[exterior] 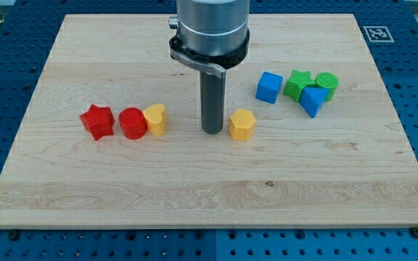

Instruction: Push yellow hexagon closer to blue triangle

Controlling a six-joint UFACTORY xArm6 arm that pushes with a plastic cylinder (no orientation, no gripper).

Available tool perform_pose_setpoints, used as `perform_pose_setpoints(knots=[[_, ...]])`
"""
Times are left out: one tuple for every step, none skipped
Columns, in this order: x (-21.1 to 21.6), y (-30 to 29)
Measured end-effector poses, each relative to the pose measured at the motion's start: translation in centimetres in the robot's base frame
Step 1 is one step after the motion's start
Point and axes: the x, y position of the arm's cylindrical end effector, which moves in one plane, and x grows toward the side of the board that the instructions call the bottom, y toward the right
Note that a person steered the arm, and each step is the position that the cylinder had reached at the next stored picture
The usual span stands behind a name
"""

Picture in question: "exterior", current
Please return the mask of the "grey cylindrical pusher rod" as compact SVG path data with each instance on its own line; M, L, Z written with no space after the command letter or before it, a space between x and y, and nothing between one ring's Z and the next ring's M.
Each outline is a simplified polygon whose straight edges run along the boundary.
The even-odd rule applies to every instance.
M200 72L201 124L206 133L217 134L223 128L224 94L224 79Z

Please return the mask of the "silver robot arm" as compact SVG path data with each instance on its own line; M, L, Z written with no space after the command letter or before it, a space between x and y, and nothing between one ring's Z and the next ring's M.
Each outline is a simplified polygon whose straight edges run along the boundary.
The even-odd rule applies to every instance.
M202 129L219 133L224 124L226 71L247 55L249 0L178 0L168 20L176 31L171 58L200 74Z

